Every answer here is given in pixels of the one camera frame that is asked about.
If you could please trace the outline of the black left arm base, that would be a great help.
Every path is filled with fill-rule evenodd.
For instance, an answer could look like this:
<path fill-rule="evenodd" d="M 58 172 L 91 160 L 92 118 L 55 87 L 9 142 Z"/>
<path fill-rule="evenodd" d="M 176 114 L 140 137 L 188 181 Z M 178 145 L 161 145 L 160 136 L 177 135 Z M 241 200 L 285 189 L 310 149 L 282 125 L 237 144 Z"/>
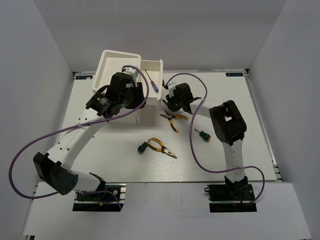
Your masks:
<path fill-rule="evenodd" d="M 126 184 L 107 183 L 105 191 L 110 193 L 86 194 L 77 192 L 73 212 L 120 212 L 125 203 Z"/>

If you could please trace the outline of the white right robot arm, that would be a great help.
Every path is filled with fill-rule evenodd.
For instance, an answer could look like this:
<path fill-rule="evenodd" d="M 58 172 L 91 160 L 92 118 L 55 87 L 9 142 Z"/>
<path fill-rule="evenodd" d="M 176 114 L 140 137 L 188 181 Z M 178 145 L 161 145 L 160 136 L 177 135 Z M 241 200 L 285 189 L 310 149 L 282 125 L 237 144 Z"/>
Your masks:
<path fill-rule="evenodd" d="M 227 172 L 222 194 L 236 200 L 243 195 L 248 186 L 243 164 L 242 146 L 247 125 L 236 104 L 228 100 L 214 106 L 200 97 L 194 97 L 187 83 L 174 82 L 165 85 L 167 107 L 172 112 L 183 110 L 195 116 L 199 114 L 211 119 L 216 137 L 222 143 Z"/>

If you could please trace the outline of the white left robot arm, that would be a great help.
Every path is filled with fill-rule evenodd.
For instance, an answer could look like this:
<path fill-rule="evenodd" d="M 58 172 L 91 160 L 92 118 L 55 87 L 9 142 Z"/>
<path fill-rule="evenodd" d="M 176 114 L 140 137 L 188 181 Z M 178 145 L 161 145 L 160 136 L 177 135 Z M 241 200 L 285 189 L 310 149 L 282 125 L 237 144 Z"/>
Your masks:
<path fill-rule="evenodd" d="M 121 109 L 143 108 L 143 84 L 137 80 L 139 72 L 131 67 L 123 68 L 111 77 L 109 84 L 102 86 L 88 100 L 75 129 L 45 154 L 38 152 L 33 162 L 41 180 L 61 195 L 71 191 L 88 192 L 94 199 L 105 196 L 106 182 L 90 172 L 72 170 L 74 161 L 86 144 L 112 118 L 117 118 Z"/>

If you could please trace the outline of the blue red handle screwdriver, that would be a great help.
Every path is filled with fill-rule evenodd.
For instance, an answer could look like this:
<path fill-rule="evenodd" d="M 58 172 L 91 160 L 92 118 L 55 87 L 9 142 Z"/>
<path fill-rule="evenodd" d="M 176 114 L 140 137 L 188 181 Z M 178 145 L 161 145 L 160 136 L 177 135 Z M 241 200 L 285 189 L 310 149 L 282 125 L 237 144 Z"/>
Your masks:
<path fill-rule="evenodd" d="M 147 76 L 148 76 L 148 78 L 149 78 L 149 80 L 150 80 L 150 84 L 151 84 L 154 92 L 155 92 L 156 94 L 158 94 L 158 93 L 159 93 L 159 89 L 158 89 L 156 83 L 152 80 L 152 78 L 151 78 L 151 76 L 150 76 L 150 74 L 148 73 L 147 70 L 145 70 L 145 73 L 147 74 Z"/>

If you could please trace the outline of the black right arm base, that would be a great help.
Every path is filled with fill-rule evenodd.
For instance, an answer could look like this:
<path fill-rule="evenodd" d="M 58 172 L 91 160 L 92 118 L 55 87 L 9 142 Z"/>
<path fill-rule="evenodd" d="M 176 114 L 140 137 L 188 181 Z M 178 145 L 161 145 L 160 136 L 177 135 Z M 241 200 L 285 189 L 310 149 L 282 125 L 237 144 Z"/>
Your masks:
<path fill-rule="evenodd" d="M 226 184 L 210 184 L 204 188 L 208 195 L 210 213 L 253 213 L 257 212 L 254 190 L 251 184 L 231 196 Z"/>

